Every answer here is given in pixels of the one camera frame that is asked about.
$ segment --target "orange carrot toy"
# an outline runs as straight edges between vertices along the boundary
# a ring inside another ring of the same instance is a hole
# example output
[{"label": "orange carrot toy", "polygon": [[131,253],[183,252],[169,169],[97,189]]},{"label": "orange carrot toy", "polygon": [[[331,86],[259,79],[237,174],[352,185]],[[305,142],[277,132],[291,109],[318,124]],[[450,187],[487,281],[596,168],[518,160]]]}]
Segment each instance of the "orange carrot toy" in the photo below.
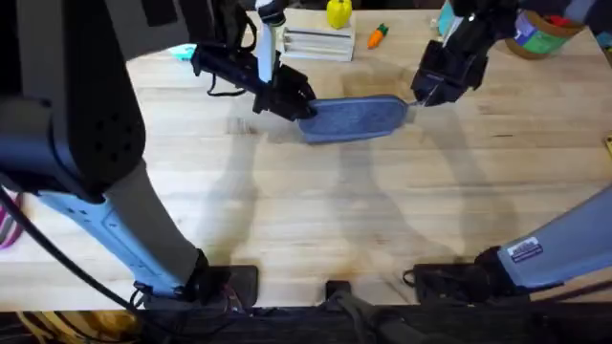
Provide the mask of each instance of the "orange carrot toy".
[{"label": "orange carrot toy", "polygon": [[378,47],[388,32],[389,28],[387,28],[384,24],[380,24],[380,26],[370,35],[370,39],[367,41],[367,49],[374,49]]}]

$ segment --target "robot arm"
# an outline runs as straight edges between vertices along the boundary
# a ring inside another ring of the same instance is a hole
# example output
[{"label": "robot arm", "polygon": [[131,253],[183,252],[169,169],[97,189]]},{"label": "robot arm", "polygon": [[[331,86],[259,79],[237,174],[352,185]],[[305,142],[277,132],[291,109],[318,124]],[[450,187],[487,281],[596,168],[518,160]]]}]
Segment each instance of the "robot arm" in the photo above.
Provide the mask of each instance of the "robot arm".
[{"label": "robot arm", "polygon": [[411,88],[425,106],[454,102],[468,88],[477,90],[487,68],[492,45],[515,34],[519,9],[543,15],[559,14],[597,31],[612,29],[605,0],[453,0],[455,14],[463,17],[446,42],[430,41]]},{"label": "robot arm", "polygon": [[[606,20],[612,3],[606,0],[455,0],[452,5],[463,21],[446,45],[429,42],[412,83],[425,106],[453,102],[480,86],[487,52],[495,41],[514,36],[519,8],[561,14],[597,30],[612,28]],[[437,295],[454,294],[469,303],[504,302],[612,266],[610,204],[612,187],[529,235],[487,249],[473,265],[417,265],[420,301],[441,302]]]},{"label": "robot arm", "polygon": [[73,219],[164,308],[223,307],[227,284],[248,307],[257,270],[210,267],[172,222],[146,174],[144,124],[125,61],[197,43],[196,74],[254,92],[255,110],[311,116],[307,77],[280,65],[278,55],[272,79],[259,78],[257,59],[240,46],[249,25],[234,0],[0,4],[0,183]]}]

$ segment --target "gray towel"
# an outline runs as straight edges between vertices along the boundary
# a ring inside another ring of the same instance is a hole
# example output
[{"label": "gray towel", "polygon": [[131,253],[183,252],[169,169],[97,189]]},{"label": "gray towel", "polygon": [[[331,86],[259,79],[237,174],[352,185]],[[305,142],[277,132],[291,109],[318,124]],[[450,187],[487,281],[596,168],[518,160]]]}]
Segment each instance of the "gray towel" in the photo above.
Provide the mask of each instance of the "gray towel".
[{"label": "gray towel", "polygon": [[298,122],[308,143],[366,140],[393,133],[404,123],[408,104],[395,96],[318,99],[317,115]]}]

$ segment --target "white sticker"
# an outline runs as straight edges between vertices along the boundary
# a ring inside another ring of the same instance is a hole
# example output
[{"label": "white sticker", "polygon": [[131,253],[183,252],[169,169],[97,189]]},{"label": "white sticker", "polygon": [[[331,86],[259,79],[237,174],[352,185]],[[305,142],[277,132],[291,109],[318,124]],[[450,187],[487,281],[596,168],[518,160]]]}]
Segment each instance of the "white sticker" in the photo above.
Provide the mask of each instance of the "white sticker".
[{"label": "white sticker", "polygon": [[544,248],[536,237],[525,239],[522,242],[508,248],[508,255],[510,255],[515,263],[520,263],[530,258],[534,258],[542,252],[544,252]]}]

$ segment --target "wooden tabletop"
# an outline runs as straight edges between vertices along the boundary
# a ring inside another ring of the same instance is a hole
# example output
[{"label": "wooden tabletop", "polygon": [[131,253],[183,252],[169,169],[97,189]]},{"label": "wooden tabletop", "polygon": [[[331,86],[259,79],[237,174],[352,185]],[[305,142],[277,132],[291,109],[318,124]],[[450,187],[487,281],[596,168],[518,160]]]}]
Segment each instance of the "wooden tabletop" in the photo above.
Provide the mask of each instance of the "wooden tabletop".
[{"label": "wooden tabletop", "polygon": [[[308,11],[288,11],[308,21]],[[286,59],[319,98],[392,94],[410,82],[437,11],[359,11],[351,63]],[[389,36],[374,51],[368,35]],[[314,305],[329,279],[374,303],[413,303],[415,263],[469,261],[603,189],[612,160],[612,71],[590,32],[559,55],[523,60],[503,43],[483,86],[414,108],[392,136],[309,146],[295,125],[251,112],[253,96],[206,96],[209,75],[168,53],[128,63],[147,128],[145,159],[178,227],[212,264],[256,264],[259,306]],[[221,83],[219,90],[233,89]],[[35,198],[27,213],[79,265],[128,297],[132,275]],[[610,277],[605,270],[570,288]],[[24,235],[0,252],[0,311],[115,309]],[[612,300],[612,294],[599,295]]]}]

